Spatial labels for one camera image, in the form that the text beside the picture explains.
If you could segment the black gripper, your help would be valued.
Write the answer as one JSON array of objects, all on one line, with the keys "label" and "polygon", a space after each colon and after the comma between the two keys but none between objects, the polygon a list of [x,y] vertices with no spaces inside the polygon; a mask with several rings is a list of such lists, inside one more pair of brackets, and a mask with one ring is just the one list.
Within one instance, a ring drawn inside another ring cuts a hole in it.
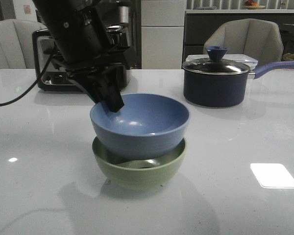
[{"label": "black gripper", "polygon": [[88,95],[94,102],[104,101],[111,112],[118,112],[124,102],[114,80],[100,78],[117,67],[130,69],[138,62],[133,47],[114,46],[91,47],[86,45],[65,45],[50,54],[51,63],[62,69],[67,81]]}]

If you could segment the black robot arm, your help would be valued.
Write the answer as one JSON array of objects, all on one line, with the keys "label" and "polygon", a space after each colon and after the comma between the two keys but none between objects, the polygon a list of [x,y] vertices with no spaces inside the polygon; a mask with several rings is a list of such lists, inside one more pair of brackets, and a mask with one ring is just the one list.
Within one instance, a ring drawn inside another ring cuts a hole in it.
[{"label": "black robot arm", "polygon": [[58,52],[50,60],[63,67],[68,80],[94,103],[105,101],[118,112],[124,102],[117,85],[115,69],[130,69],[137,62],[134,47],[113,43],[104,26],[99,0],[35,0]]}]

